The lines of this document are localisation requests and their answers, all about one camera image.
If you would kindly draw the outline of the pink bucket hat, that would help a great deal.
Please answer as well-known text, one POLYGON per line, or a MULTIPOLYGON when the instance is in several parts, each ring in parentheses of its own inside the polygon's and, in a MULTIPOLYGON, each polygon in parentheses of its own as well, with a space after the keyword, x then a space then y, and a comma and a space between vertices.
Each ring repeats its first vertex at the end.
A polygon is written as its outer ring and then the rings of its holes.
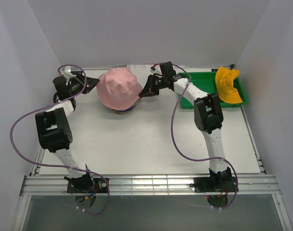
POLYGON ((128 68, 112 68, 101 75, 99 80, 97 94, 110 109, 126 110, 140 98, 142 87, 128 68))

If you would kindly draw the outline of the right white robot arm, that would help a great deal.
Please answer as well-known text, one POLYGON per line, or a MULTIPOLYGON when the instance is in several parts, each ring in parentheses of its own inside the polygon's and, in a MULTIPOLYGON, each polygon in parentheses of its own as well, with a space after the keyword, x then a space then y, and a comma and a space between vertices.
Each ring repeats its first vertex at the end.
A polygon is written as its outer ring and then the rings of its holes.
POLYGON ((193 105, 194 123, 202 133, 208 151, 205 160, 209 162, 209 176, 194 178, 190 187, 197 193, 224 190, 232 182, 233 167, 225 158, 222 144, 221 128, 224 117, 219 96, 204 92, 193 85, 191 75, 186 71, 177 74, 176 67, 171 62, 154 64, 139 97, 157 96, 160 90, 170 89, 193 105))

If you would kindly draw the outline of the blue bucket hat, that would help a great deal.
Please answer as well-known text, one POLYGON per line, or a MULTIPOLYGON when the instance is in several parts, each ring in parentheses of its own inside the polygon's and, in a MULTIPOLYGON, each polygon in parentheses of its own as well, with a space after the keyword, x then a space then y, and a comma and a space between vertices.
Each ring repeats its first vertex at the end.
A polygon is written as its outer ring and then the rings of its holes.
POLYGON ((126 113, 129 113, 130 111, 132 111, 136 106, 132 106, 126 110, 115 110, 115 109, 112 109, 112 111, 116 114, 126 114, 126 113))

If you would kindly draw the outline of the yellow bucket hat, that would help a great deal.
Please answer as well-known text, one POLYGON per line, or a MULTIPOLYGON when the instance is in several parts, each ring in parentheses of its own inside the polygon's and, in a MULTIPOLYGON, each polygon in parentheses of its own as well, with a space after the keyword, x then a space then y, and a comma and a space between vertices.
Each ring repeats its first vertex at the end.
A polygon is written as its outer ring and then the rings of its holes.
POLYGON ((239 70, 229 70, 223 66, 217 70, 215 84, 221 101, 229 104, 239 104, 243 102, 238 90, 234 87, 234 80, 239 74, 239 70))

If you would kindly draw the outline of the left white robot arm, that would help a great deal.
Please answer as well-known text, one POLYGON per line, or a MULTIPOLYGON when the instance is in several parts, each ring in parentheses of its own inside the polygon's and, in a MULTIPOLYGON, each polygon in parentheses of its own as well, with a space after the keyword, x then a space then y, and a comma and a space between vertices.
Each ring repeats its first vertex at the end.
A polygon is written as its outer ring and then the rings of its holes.
POLYGON ((69 176, 65 177, 65 180, 69 185, 87 193, 94 188, 94 180, 86 172, 87 165, 82 163, 74 149, 70 148, 73 135, 67 117, 75 111, 76 101, 74 98, 68 98, 80 91, 83 94, 89 93, 99 83, 99 79, 85 77, 79 72, 69 72, 67 75, 70 76, 69 79, 59 76, 53 80, 56 89, 53 102, 61 102, 51 109, 35 114, 38 140, 43 149, 53 153, 64 166, 68 166, 69 176))

